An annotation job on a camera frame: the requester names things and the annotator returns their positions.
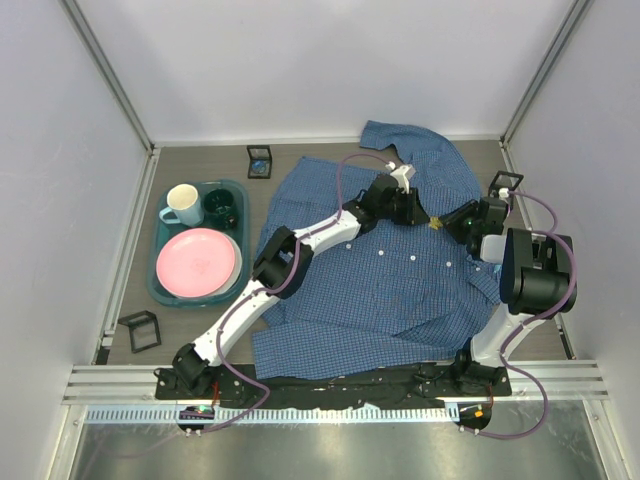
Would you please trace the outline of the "blue plaid shirt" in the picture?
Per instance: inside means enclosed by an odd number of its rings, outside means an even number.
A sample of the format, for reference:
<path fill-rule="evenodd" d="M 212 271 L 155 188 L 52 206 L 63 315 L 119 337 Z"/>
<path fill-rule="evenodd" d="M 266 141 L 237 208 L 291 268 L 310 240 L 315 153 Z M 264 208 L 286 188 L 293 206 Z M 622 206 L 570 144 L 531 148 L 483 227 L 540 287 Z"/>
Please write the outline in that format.
<path fill-rule="evenodd" d="M 360 146 L 394 147 L 412 164 L 411 185 L 430 216 L 481 198 L 463 156 L 436 132 L 370 120 Z M 272 196 L 257 253 L 277 228 L 308 227 L 336 213 L 336 169 L 328 160 L 298 161 Z M 384 220 L 350 250 L 346 244 L 315 257 L 298 291 L 263 314 L 268 328 L 252 337 L 259 379 L 317 380 L 447 360 L 485 327 L 500 301 L 496 267 L 474 260 L 441 230 Z"/>

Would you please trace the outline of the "gold leaf brooch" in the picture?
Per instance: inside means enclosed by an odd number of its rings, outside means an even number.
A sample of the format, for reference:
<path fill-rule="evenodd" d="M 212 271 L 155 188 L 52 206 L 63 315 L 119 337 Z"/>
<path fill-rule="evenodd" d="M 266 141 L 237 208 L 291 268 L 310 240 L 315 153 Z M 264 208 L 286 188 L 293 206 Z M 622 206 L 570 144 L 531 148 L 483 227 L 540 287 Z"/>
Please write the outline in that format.
<path fill-rule="evenodd" d="M 434 230 L 440 230 L 443 224 L 439 217 L 431 217 L 428 226 Z"/>

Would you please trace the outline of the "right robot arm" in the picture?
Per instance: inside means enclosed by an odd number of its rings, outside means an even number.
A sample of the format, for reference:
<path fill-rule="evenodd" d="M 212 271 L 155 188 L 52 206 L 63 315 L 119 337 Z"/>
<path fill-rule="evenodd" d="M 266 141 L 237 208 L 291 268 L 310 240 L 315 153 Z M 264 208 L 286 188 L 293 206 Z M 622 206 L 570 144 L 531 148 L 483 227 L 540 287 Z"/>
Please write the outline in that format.
<path fill-rule="evenodd" d="M 472 200 L 439 218 L 476 260 L 500 267 L 500 306 L 457 353 L 445 377 L 466 395 L 483 395 L 507 381 L 506 364 L 524 337 L 577 298 L 573 239 L 550 232 L 504 228 L 512 200 Z"/>

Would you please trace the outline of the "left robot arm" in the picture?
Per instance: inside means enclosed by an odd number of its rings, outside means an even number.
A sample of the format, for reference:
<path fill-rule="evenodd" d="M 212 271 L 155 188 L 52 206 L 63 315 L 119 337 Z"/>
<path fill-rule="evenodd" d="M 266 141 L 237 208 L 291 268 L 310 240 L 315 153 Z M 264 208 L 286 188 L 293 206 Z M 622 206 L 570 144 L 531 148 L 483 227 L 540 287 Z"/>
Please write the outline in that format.
<path fill-rule="evenodd" d="M 296 293 L 315 257 L 369 233 L 381 220 L 408 227 L 428 223 L 418 190 L 410 185 L 414 174 L 412 166 L 380 174 L 329 218 L 297 230 L 278 228 L 255 260 L 240 296 L 205 333 L 177 351 L 172 360 L 176 385 L 195 397 L 208 393 L 214 368 L 263 313 Z"/>

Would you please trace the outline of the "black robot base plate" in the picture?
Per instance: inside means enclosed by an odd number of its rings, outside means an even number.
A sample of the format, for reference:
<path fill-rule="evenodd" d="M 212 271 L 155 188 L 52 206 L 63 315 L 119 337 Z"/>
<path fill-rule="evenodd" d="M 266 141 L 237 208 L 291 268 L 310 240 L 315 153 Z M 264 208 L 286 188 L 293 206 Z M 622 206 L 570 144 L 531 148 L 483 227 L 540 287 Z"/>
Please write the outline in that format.
<path fill-rule="evenodd" d="M 240 379 L 225 367 L 205 371 L 204 385 L 192 391 L 171 368 L 157 368 L 155 398 L 189 402 L 219 401 L 225 408 L 248 409 L 264 391 Z M 380 368 L 323 380 L 274 377 L 264 380 L 270 395 L 265 409 L 343 410 L 371 404 L 381 409 L 439 406 L 449 397 L 508 397 L 512 388 L 504 367 L 462 367 L 417 363 Z"/>

